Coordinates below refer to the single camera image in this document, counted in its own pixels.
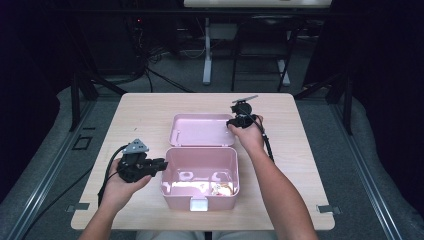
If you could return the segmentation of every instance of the box lid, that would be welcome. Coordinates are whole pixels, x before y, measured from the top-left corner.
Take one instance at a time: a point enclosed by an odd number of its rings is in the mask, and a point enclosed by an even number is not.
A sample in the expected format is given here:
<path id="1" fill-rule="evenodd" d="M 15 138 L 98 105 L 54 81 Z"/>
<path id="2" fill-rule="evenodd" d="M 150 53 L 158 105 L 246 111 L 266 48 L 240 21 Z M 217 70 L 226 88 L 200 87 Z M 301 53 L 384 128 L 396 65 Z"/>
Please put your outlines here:
<path id="1" fill-rule="evenodd" d="M 231 146 L 235 137 L 226 124 L 231 118 L 229 114 L 177 114 L 169 142 L 176 147 Z"/>

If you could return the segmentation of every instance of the desk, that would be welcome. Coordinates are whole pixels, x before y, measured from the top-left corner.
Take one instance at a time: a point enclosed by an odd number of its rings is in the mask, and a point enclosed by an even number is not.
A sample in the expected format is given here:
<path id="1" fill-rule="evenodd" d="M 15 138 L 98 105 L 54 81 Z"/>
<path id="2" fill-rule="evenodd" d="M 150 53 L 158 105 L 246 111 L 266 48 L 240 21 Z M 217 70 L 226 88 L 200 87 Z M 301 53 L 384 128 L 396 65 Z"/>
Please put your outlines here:
<path id="1" fill-rule="evenodd" d="M 184 6 L 188 8 L 293 8 L 293 9 L 326 9 L 332 0 L 184 0 Z M 211 83 L 212 57 L 210 50 L 210 24 L 206 18 L 205 23 L 205 67 L 203 71 L 203 84 Z M 280 71 L 284 69 L 284 62 L 279 61 Z M 283 84 L 290 85 L 288 75 Z"/>
<path id="2" fill-rule="evenodd" d="M 172 121 L 178 113 L 231 113 L 234 100 L 253 94 L 228 93 L 128 93 L 116 110 L 80 203 L 88 210 L 77 210 L 72 219 L 74 229 L 84 229 L 97 210 L 97 193 L 112 154 L 122 145 L 140 138 L 149 148 L 149 158 L 165 157 Z M 264 126 L 270 139 L 275 164 L 297 187 L 311 214 L 315 229 L 334 227 L 331 213 L 319 213 L 317 205 L 328 200 L 306 138 L 303 125 L 289 94 L 263 94 L 249 101 L 253 113 L 265 117 Z M 124 230 L 270 230 L 252 163 L 236 140 L 240 192 L 235 208 L 227 211 L 189 212 L 168 208 L 160 190 L 161 172 L 136 192 L 118 213 L 113 229 Z"/>

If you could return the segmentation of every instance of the table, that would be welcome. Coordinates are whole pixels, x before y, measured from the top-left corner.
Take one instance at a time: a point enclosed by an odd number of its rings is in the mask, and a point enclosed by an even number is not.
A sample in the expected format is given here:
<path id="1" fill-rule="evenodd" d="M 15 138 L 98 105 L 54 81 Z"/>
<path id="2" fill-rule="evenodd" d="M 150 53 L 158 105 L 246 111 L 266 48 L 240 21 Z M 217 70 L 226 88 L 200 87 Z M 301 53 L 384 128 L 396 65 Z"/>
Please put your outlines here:
<path id="1" fill-rule="evenodd" d="M 293 8 L 293 9 L 326 9 L 332 0 L 184 0 L 188 8 Z M 212 57 L 210 49 L 210 23 L 205 21 L 205 67 L 203 70 L 203 84 L 211 83 Z M 284 69 L 284 62 L 278 62 L 280 72 Z M 290 85 L 288 74 L 283 80 L 284 86 Z"/>
<path id="2" fill-rule="evenodd" d="M 76 210 L 74 229 L 84 229 L 97 210 L 97 193 L 112 154 L 122 145 L 140 138 L 149 148 L 148 158 L 164 157 L 172 121 L 179 113 L 231 114 L 232 101 L 252 96 L 246 93 L 128 93 L 116 110 L 100 149 L 80 203 L 87 210 Z M 257 93 L 249 101 L 253 113 L 264 116 L 275 164 L 297 187 L 304 198 L 316 230 L 330 230 L 335 222 L 331 213 L 319 213 L 317 205 L 328 200 L 294 102 L 289 94 Z M 239 141 L 233 145 L 239 158 L 240 192 L 234 209 L 211 212 L 177 211 L 168 208 L 160 191 L 159 172 L 136 192 L 118 213 L 113 229 L 121 230 L 271 230 L 254 169 Z"/>

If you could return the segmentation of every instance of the pink box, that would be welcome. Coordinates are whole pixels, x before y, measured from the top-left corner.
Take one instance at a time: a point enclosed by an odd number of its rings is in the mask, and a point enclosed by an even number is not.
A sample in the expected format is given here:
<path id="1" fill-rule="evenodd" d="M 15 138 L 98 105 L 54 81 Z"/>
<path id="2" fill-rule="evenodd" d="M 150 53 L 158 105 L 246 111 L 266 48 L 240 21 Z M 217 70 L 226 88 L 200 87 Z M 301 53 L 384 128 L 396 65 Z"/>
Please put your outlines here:
<path id="1" fill-rule="evenodd" d="M 178 114 L 165 156 L 161 190 L 169 208 L 187 211 L 233 209 L 240 190 L 235 137 L 228 114 Z"/>

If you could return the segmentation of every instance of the forearm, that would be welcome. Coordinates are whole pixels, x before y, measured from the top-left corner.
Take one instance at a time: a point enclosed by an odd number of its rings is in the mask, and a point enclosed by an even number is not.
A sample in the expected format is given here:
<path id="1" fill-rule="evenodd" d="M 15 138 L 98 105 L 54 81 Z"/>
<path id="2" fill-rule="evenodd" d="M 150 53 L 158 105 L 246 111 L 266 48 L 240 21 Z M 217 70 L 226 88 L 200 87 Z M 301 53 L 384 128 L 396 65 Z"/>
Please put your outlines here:
<path id="1" fill-rule="evenodd" d="M 116 212 L 110 211 L 100 206 L 79 239 L 109 239 L 113 219 L 115 216 Z"/>
<path id="2" fill-rule="evenodd" d="M 250 149 L 268 215 L 279 239 L 316 239 L 316 233 L 297 189 L 263 149 Z"/>

